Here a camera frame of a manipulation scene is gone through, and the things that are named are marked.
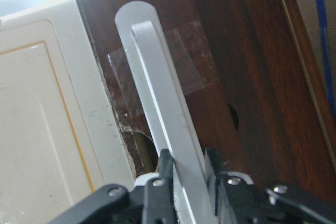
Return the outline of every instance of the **wooden edge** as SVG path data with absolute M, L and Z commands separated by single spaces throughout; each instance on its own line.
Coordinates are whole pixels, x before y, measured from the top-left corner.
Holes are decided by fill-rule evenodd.
M 296 0 L 281 0 L 336 173 L 336 124 Z

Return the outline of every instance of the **white elongated object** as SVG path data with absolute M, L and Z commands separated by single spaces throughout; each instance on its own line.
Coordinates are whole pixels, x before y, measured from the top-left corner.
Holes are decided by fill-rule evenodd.
M 204 178 L 204 158 L 156 10 L 130 2 L 115 23 L 158 153 L 168 148 L 192 223 L 216 223 Z

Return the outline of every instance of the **silver bolt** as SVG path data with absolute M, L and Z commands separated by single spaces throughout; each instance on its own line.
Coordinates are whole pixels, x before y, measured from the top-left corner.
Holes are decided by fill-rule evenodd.
M 115 195 L 117 195 L 120 191 L 120 188 L 114 188 L 109 190 L 109 196 L 114 197 Z
M 287 186 L 277 185 L 273 188 L 273 191 L 279 194 L 285 194 L 287 192 Z
M 156 179 L 152 184 L 153 186 L 162 186 L 164 184 L 164 179 Z
M 240 178 L 237 178 L 237 177 L 232 177 L 232 178 L 228 179 L 227 182 L 228 182 L 230 185 L 236 186 L 236 185 L 238 185 L 238 184 L 241 182 L 241 179 L 240 179 Z

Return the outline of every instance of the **wooden surface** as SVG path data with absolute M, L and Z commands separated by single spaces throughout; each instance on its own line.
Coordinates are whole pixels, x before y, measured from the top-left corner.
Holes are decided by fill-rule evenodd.
M 77 0 L 121 131 L 148 135 L 137 97 L 125 95 L 134 93 L 127 65 L 113 71 L 111 60 L 121 49 L 114 16 L 129 1 Z M 260 186 L 279 179 L 335 204 L 335 124 L 302 21 L 297 13 L 290 19 L 295 0 L 142 1 L 156 8 L 170 50 L 187 52 L 175 66 L 186 78 L 202 147 L 219 149 L 229 169 L 247 172 Z M 238 131 L 228 103 L 238 113 Z

